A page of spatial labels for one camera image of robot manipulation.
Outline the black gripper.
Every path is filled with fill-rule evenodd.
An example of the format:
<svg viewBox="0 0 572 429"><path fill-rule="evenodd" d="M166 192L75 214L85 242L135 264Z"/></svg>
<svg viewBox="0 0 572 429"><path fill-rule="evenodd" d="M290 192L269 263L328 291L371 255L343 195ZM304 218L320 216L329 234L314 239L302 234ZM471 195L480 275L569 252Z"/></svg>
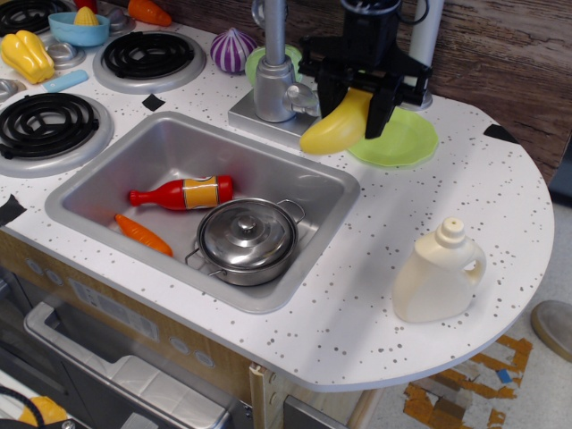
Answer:
<svg viewBox="0 0 572 429"><path fill-rule="evenodd" d="M373 93L365 138L376 139L402 100L400 78L391 73L389 62L403 23L396 14L399 1L343 1L341 5L342 34L303 37L299 71L315 79L323 119L339 106L350 87Z"/></svg>

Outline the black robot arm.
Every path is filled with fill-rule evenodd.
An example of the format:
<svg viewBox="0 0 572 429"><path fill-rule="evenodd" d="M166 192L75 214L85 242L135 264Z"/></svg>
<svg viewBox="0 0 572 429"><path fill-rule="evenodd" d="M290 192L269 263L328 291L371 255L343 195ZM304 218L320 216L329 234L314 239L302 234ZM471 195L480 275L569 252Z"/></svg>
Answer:
<svg viewBox="0 0 572 429"><path fill-rule="evenodd" d="M340 36L303 37L299 72L317 84L322 116L338 107L349 88L372 95L365 137L381 136L396 106L421 105L433 69L397 44L401 1L343 1Z"/></svg>

